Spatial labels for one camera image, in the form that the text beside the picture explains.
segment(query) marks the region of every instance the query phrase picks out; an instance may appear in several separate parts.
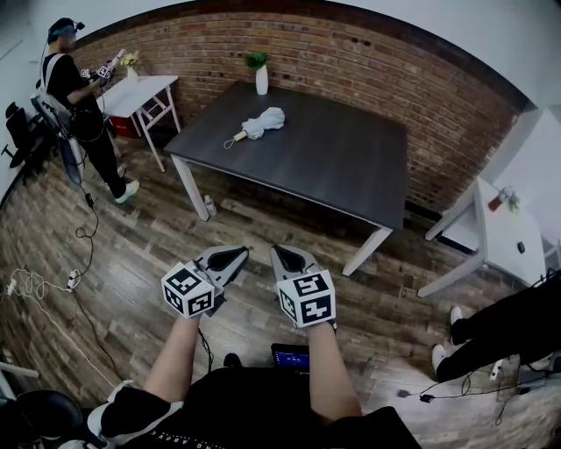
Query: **black t-shirt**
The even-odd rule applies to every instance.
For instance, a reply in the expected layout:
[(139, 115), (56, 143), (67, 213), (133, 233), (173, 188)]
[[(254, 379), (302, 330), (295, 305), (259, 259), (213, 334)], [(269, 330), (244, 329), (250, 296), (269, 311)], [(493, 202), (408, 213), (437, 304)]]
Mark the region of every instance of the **black t-shirt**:
[(419, 449), (391, 407), (322, 426), (309, 406), (309, 379), (278, 368), (215, 370), (191, 386), (182, 406), (125, 386), (94, 410), (89, 428), (126, 449)]
[[(43, 61), (43, 76), (46, 76), (46, 68), (48, 67), (49, 61), (55, 55), (56, 53), (49, 54)], [(70, 109), (72, 104), (68, 101), (67, 96), (75, 90), (82, 89), (87, 85), (88, 82), (80, 76), (80, 72), (74, 64), (72, 56), (65, 54), (54, 64), (46, 91), (54, 96), (60, 104)], [(97, 101), (93, 95), (84, 98), (79, 103), (79, 107), (90, 110), (91, 112), (101, 112), (97, 107)]]

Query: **brick wall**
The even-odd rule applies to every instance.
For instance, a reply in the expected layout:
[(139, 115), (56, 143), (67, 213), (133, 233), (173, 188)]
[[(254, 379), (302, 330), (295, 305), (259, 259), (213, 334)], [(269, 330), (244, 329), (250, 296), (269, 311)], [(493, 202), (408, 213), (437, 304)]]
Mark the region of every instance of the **brick wall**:
[[(236, 80), (248, 52), (271, 55), (270, 83), (326, 96), (408, 127), (408, 199), (450, 207), (528, 99), (491, 68), (398, 20), (318, 1), (198, 1), (151, 11), (79, 41), (79, 68), (139, 50), (141, 75), (179, 75), (184, 122)], [(124, 76), (121, 68), (117, 79)]]

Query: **black pants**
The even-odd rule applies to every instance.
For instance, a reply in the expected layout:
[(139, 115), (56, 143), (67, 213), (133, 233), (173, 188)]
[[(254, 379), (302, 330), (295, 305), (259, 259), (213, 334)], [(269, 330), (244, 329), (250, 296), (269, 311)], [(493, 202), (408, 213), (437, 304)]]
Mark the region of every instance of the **black pants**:
[(95, 115), (94, 119), (87, 121), (77, 120), (72, 128), (72, 133), (78, 138), (78, 143), (82, 148), (86, 150), (89, 161), (107, 183), (113, 196), (119, 198), (124, 194), (126, 183), (117, 173), (117, 160), (107, 130), (103, 130), (102, 135), (99, 136), (102, 120), (101, 114)]
[(558, 345), (550, 323), (558, 317), (558, 282), (525, 289), (486, 307), (469, 319), (459, 319), (451, 328), (452, 341), (461, 345), (438, 366), (439, 381), (457, 379), (478, 368), (514, 354), (521, 363), (547, 356)]

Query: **person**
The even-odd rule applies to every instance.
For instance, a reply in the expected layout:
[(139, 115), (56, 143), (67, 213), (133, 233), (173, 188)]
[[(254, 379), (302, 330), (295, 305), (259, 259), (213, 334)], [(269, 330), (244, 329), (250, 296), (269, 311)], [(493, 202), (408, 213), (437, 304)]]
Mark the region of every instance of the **person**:
[(126, 448), (419, 448), (392, 407), (362, 417), (330, 323), (306, 328), (309, 378), (229, 354), (191, 384), (199, 322), (177, 318), (144, 387), (117, 387), (90, 414), (92, 433)]
[(433, 348), (437, 380), (457, 379), (514, 354), (520, 354), (521, 365), (528, 365), (561, 349), (559, 291), (561, 274), (557, 272), (538, 287), (503, 298), (469, 319), (454, 307), (451, 342), (463, 346), (452, 355), (442, 345)]
[(94, 82), (82, 79), (72, 56), (67, 54), (75, 42), (75, 36), (75, 23), (70, 18), (61, 18), (49, 28), (48, 55), (42, 67), (44, 78), (49, 61), (58, 53), (64, 55), (54, 64), (46, 91), (66, 108), (75, 109), (72, 135), (76, 137), (91, 164), (109, 186), (115, 201), (122, 204), (137, 193), (140, 184), (138, 181), (127, 184), (117, 172), (113, 145), (94, 96), (101, 86), (101, 78)]

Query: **white marker cube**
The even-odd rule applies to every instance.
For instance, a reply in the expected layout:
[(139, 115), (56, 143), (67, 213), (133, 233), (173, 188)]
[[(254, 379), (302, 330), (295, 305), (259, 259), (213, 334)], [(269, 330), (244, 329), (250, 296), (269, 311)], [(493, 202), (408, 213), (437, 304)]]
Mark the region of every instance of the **white marker cube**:
[(161, 279), (166, 303), (184, 317), (194, 317), (214, 307), (214, 286), (195, 272), (191, 261), (179, 262)]
[(280, 307), (298, 327), (335, 318), (335, 288), (328, 270), (277, 282)]

